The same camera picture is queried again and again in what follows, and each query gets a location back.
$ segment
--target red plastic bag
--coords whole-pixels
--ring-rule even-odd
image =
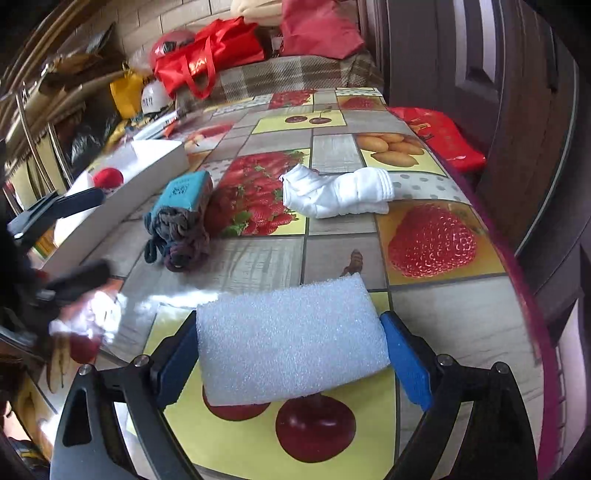
[[[165,43],[173,42],[176,47],[194,41],[195,33],[190,30],[172,30],[172,32],[162,35],[162,37],[160,37],[150,49],[150,66],[152,67],[152,71],[156,68],[156,60],[166,55],[166,48],[164,48]]]
[[[215,85],[217,70],[264,60],[255,28],[256,24],[245,24],[243,17],[215,20],[195,35],[193,43],[156,59],[154,76],[170,96],[186,84],[195,97],[206,98]],[[199,90],[193,77],[205,71],[208,83]]]
[[[477,172],[486,158],[474,150],[447,115],[424,108],[396,107],[388,110],[404,120],[431,150],[462,173]]]

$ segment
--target red tote bag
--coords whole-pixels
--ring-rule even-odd
[[[216,72],[265,59],[254,30],[257,24],[244,17],[215,20],[195,35],[195,41],[156,60],[154,76],[167,93],[188,85],[194,96],[207,98],[215,85]],[[207,72],[207,86],[200,90],[193,77]]]

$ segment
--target foam block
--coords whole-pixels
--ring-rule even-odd
[[[361,276],[197,308],[199,364],[213,406],[328,390],[389,365],[386,337]]]

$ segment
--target yellow bag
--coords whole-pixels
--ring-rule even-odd
[[[142,111],[144,78],[126,70],[125,76],[111,83],[111,95],[122,118],[133,118]]]

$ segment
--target beige pillow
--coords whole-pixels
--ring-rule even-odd
[[[244,17],[246,22],[256,22],[264,27],[281,24],[281,0],[232,0],[230,12]]]

